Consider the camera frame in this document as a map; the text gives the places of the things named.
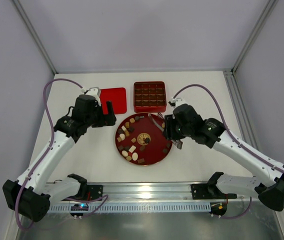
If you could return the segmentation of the red square chocolate box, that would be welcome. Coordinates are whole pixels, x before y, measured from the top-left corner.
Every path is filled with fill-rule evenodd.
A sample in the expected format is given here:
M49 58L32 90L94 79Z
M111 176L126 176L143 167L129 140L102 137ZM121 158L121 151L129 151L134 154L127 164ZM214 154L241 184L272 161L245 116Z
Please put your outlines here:
M164 113L167 109L166 86L163 81L137 81L133 84L135 113Z

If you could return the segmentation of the steel tongs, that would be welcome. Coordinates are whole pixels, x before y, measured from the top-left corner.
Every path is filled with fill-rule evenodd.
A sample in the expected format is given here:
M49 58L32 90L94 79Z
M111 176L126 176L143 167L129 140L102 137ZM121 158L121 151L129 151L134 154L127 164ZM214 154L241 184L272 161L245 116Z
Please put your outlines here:
M151 114L151 113L148 113L147 116L153 122L153 124L163 133L164 130L165 130L165 127L161 126L159 123L156 122L156 120L154 119L155 115ZM160 120L163 121L163 123L165 123L164 122L164 116L160 112L158 112L156 116L159 117ZM177 149L179 149L179 150L182 149L183 142L181 140L171 140L171 142L172 142L173 145L175 145L175 147Z

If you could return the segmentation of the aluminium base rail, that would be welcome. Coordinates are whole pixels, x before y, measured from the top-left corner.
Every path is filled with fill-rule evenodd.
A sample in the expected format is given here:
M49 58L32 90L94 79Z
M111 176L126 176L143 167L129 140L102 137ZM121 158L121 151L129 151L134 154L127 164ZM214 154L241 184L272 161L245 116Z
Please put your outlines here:
M113 182L87 184L92 199L108 195L111 201L129 200L224 200L240 199L237 193L212 196L205 182Z

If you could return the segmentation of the white oval chocolate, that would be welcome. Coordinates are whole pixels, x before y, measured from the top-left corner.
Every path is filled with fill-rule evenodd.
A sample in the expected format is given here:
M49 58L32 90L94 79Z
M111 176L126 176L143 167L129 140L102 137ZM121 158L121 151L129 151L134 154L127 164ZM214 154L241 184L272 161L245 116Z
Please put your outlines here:
M137 161L139 156L136 152L134 152L131 157L133 161Z

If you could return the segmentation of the white heart chocolate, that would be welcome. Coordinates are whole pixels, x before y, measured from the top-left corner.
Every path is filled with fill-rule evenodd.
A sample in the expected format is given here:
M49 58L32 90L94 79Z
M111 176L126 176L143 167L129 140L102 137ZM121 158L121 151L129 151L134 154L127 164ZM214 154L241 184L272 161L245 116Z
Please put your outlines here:
M125 136L123 133L121 133L121 134L119 135L119 137L120 137L122 140L124 140L124 139L126 138L126 136Z

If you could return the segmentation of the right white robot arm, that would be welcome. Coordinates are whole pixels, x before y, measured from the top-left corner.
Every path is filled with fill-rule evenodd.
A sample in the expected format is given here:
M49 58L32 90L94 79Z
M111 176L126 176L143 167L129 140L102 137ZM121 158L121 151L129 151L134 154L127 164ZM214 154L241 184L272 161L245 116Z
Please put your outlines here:
M224 194L257 198L271 210L284 209L284 163L267 157L227 131L215 118L202 119L191 105L179 105L164 117L167 140L191 138L199 145L220 152L247 169L252 177L215 173L208 183Z

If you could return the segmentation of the red square box lid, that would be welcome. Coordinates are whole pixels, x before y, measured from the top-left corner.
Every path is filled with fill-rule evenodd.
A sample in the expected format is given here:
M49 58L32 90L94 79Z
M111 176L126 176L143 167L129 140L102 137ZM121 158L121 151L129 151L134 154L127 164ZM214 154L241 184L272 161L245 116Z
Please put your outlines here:
M115 115L127 112L127 93L124 87L101 89L100 101L105 115L108 114L107 102L112 103Z

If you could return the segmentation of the white rectangular chocolate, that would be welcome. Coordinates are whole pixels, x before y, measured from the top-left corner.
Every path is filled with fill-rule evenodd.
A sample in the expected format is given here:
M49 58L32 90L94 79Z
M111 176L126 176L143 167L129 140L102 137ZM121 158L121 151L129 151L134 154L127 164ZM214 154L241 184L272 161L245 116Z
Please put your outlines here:
M135 145L132 145L130 148L129 148L129 152L130 153L133 153L134 151L135 151L135 149L136 149L136 146Z

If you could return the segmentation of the dark ridged square chocolate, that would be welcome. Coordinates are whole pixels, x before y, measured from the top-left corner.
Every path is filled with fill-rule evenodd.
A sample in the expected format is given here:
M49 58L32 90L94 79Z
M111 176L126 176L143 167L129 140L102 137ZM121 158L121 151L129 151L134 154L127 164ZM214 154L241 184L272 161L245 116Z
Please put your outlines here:
M132 133L134 130L135 130L135 129L134 129L133 127L130 127L130 128L128 129L128 131L129 131L130 133Z

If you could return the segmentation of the brown striped square chocolate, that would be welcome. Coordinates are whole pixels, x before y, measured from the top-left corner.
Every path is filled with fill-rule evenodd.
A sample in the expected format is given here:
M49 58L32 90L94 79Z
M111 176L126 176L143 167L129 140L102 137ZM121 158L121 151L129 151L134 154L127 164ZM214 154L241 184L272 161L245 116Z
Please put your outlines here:
M144 162L145 162L145 160L144 160L143 158L137 160L137 163L138 163L138 164L142 164L142 163L144 163Z

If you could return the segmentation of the round red lacquer plate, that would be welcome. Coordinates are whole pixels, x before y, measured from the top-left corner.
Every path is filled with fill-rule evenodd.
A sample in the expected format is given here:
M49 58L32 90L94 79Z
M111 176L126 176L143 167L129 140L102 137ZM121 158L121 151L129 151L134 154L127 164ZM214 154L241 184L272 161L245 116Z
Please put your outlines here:
M160 118L157 117L156 114L154 115L155 121L163 127L163 121L160 120ZM135 116L144 116L144 118L140 118L139 121L135 120L134 123L131 123L130 119L135 119ZM129 132L130 127L134 128L133 132ZM121 134L120 129L128 131L129 136L125 136L124 140L121 139L121 141L118 142L117 138L120 137ZM146 144L145 139L150 139L150 142ZM172 142L170 140L167 140L163 136L163 133L153 124L153 122L148 117L148 113L146 112L135 113L125 118L115 130L114 141L116 150L126 161L128 161L126 159L127 156L123 156L122 151L125 151L126 146L135 146L136 149L133 153L138 154L138 159L136 161L133 161L133 159L131 159L128 162L139 166L150 166L161 162L169 155L170 150L174 146ZM123 146L124 149L120 151L118 149L119 146ZM140 151L141 146L145 146L145 149L143 151ZM168 149L168 153L163 153L163 149ZM129 151L127 151L127 153L130 154L132 158L133 153ZM144 159L144 163L138 164L139 159Z

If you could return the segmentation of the white spiral round chocolate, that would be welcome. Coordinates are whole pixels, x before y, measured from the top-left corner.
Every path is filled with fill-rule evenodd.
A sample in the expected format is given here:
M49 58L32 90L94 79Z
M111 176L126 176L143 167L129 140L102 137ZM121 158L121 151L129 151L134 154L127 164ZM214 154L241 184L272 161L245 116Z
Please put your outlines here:
M125 150L123 150L122 152L121 152L121 154L123 155L123 156L128 156L128 152L127 151L125 151Z

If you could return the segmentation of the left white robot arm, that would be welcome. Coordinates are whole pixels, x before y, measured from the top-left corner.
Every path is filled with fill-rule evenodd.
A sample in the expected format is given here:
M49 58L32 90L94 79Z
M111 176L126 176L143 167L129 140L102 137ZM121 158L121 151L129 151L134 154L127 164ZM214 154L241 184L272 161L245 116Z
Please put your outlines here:
M16 216L22 215L34 223L47 214L50 206L67 198L87 200L88 182L77 174L47 186L52 172L64 155L78 142L88 128L114 126L116 116L111 101L106 102L107 114L96 97L81 94L69 108L70 116L61 117L52 130L51 139L37 159L17 180L7 180L2 187L8 207Z

